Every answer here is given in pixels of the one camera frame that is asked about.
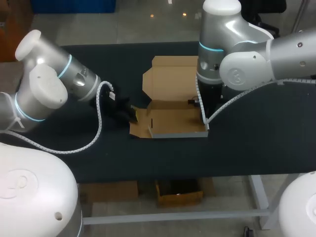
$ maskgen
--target chair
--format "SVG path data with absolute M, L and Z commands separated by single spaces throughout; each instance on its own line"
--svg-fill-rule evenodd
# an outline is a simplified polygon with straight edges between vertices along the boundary
M 286 10 L 286 0 L 239 0 L 241 15 L 249 23 L 274 33 L 274 38 L 280 37 L 279 28 L 262 22 L 259 13 L 283 13 Z

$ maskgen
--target hole on robot base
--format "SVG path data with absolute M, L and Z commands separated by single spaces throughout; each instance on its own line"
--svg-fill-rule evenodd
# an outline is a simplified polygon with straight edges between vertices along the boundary
M 57 221 L 61 221 L 63 219 L 63 215 L 60 212 L 55 213 L 55 219 Z

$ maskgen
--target glowing blue ring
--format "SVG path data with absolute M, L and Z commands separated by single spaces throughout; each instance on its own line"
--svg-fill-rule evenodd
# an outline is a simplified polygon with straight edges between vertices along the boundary
M 42 122 L 42 121 L 44 121 L 44 119 L 35 119 L 35 118 L 32 118 L 32 117 L 28 116 L 26 113 L 24 113 L 24 112 L 20 109 L 20 107 L 19 107 L 19 105 L 18 105 L 18 102 L 17 102 L 17 100 L 16 100 L 16 94 L 15 94 L 15 97 L 14 97 L 14 104 L 15 104 L 16 109 L 17 109 L 24 117 L 26 117 L 26 118 L 28 118 L 28 119 L 30 119 L 30 120 L 32 120 L 32 121 L 35 121 L 35 122 Z
M 224 52 L 222 49 L 220 48 L 208 48 L 206 46 L 204 46 L 203 44 L 201 44 L 201 42 L 199 42 L 199 44 L 202 46 L 202 48 L 205 48 L 206 50 L 209 50 L 209 51 L 213 51 L 213 52 Z
M 59 74 L 58 78 L 61 78 L 61 77 L 63 76 L 63 74 L 67 71 L 67 69 L 68 69 L 68 67 L 69 67 L 69 65 L 70 65 L 70 63 L 71 63 L 72 58 L 73 58 L 73 57 L 71 56 L 71 54 L 69 54 L 68 63 L 67 63 L 67 65 L 65 66 L 64 70 Z

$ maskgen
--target logo on robot joint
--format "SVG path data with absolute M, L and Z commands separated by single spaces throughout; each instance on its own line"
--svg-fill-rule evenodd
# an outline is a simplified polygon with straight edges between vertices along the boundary
M 36 175 L 26 169 L 15 169 L 0 176 L 0 199 L 32 197 L 38 189 Z
M 245 83 L 244 72 L 239 69 L 231 69 L 229 71 L 229 82 L 233 85 L 242 85 Z

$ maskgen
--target metal table frame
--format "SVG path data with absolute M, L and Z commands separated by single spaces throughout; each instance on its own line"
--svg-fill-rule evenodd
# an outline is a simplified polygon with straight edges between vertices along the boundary
M 239 211 L 199 211 L 199 212 L 177 212 L 158 213 L 141 215 L 121 215 L 86 217 L 83 219 L 84 225 L 100 225 L 114 223 L 148 222 L 148 221 L 173 221 L 173 220 L 196 220 L 196 219 L 220 219 L 220 218 L 241 218 L 260 217 L 262 230 L 271 229 L 278 220 L 278 204 L 286 187 L 293 182 L 299 174 L 289 174 L 281 185 L 271 203 L 268 202 L 265 189 L 260 175 L 249 176 L 251 189 L 256 201 L 257 209 Z

